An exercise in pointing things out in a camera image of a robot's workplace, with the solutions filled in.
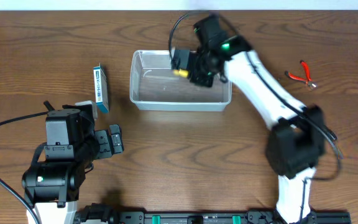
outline plastic container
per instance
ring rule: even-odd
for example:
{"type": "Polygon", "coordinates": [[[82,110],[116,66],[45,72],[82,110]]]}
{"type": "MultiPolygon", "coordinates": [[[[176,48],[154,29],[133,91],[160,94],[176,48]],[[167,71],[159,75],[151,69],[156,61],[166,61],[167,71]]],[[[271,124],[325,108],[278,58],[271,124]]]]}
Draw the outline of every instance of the plastic container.
{"type": "Polygon", "coordinates": [[[130,98],[140,110],[222,111],[231,101],[231,82],[216,77],[211,88],[175,76],[167,50],[137,50],[131,67],[130,98]]]}

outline white wall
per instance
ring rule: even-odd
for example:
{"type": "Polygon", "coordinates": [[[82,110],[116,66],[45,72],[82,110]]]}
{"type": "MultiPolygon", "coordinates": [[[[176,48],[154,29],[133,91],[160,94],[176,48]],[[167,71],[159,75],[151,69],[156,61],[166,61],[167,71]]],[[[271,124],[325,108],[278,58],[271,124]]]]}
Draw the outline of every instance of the white wall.
{"type": "Polygon", "coordinates": [[[0,0],[0,10],[358,10],[358,0],[0,0]]]}

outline red pliers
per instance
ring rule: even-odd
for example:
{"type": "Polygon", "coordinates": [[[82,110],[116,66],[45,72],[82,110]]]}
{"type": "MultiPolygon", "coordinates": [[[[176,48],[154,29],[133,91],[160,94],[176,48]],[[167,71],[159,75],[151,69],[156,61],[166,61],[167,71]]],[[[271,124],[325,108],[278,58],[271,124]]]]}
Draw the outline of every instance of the red pliers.
{"type": "Polygon", "coordinates": [[[292,75],[289,71],[285,71],[285,75],[288,77],[288,78],[291,78],[292,80],[296,80],[296,81],[299,81],[299,82],[303,82],[304,84],[306,84],[306,86],[308,86],[311,90],[315,89],[317,87],[317,84],[312,82],[311,81],[311,78],[310,78],[310,71],[309,71],[309,66],[306,62],[304,62],[303,60],[300,61],[303,69],[305,70],[305,73],[306,73],[306,78],[301,78],[301,77],[298,77],[298,76],[294,76],[292,75]]]}

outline green strip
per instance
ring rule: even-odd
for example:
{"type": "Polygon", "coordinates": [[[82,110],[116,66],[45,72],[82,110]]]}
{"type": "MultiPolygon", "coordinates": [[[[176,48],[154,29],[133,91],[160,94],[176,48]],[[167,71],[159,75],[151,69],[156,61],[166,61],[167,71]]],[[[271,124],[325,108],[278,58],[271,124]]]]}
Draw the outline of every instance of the green strip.
{"type": "Polygon", "coordinates": [[[233,215],[233,224],[241,224],[241,217],[239,215],[233,215]]]}
{"type": "Polygon", "coordinates": [[[160,224],[161,217],[159,215],[153,215],[152,217],[152,224],[160,224]]]}

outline wooden tabletop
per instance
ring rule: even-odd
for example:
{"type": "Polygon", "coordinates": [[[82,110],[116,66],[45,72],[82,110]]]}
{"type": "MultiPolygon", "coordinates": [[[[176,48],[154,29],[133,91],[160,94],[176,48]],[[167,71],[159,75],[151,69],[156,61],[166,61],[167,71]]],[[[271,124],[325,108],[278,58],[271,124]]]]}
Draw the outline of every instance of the wooden tabletop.
{"type": "MultiPolygon", "coordinates": [[[[92,68],[109,78],[110,113],[96,129],[120,124],[125,152],[95,161],[80,189],[79,208],[91,203],[152,211],[243,211],[274,208],[277,176],[264,147],[268,130],[234,88],[222,113],[139,111],[129,99],[132,55],[166,50],[182,12],[0,12],[0,121],[94,100],[92,68]]],[[[313,182],[317,210],[348,210],[358,223],[358,11],[223,12],[258,51],[272,75],[295,98],[319,105],[345,159],[338,179],[313,182]],[[308,91],[284,71],[310,66],[319,85],[308,91]]],[[[196,45],[190,25],[175,44],[196,45]]],[[[0,127],[0,177],[21,194],[34,149],[45,141],[45,117],[0,127]]],[[[318,176],[334,171],[330,148],[318,176]]],[[[0,186],[0,223],[26,223],[25,208],[0,186]]]]}

